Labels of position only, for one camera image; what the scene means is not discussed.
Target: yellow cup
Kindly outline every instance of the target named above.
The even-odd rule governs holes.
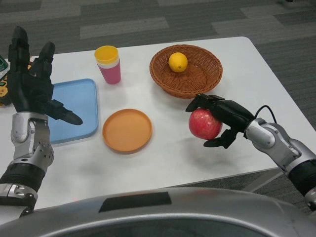
[[[99,64],[109,65],[119,60],[119,51],[114,46],[106,45],[97,48],[94,56]]]

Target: yellow lemon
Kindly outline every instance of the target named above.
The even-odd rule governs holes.
[[[169,58],[169,67],[175,73],[181,73],[186,70],[188,59],[183,53],[173,53]]]

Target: table leg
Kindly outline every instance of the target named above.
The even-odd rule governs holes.
[[[253,181],[251,184],[244,187],[242,189],[242,191],[254,192],[254,191],[258,190],[259,188],[265,186],[267,183],[273,181],[277,177],[281,176],[282,174],[283,173],[278,168],[269,170],[265,174],[263,174],[259,178],[257,178],[255,181]]]

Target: white table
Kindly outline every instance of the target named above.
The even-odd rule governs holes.
[[[182,43],[206,48],[220,59],[224,68],[223,77],[211,93],[235,100],[253,113],[261,105],[270,105],[288,134],[316,152],[316,132],[249,39],[237,37]],[[94,51],[54,56],[51,76],[54,83],[83,78],[95,80],[98,87],[99,128],[92,137],[54,146],[55,160],[39,190],[36,208],[276,167],[242,134],[225,150],[204,148],[204,141],[190,133],[190,114],[185,112],[190,100],[166,94],[153,82],[149,73],[153,55],[173,44],[120,48],[122,81],[118,85],[105,83],[95,63]],[[131,155],[116,154],[102,139],[104,121],[124,108],[145,112],[154,127],[149,144]],[[12,106],[0,110],[0,173],[5,171],[14,152],[10,141],[13,113]],[[260,116],[272,121],[266,111],[262,111]]]

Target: blue tray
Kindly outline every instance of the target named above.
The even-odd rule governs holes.
[[[53,99],[78,115],[83,124],[72,125],[62,120],[48,119],[52,144],[86,138],[94,134],[99,126],[96,85],[91,79],[81,79],[54,85]]]

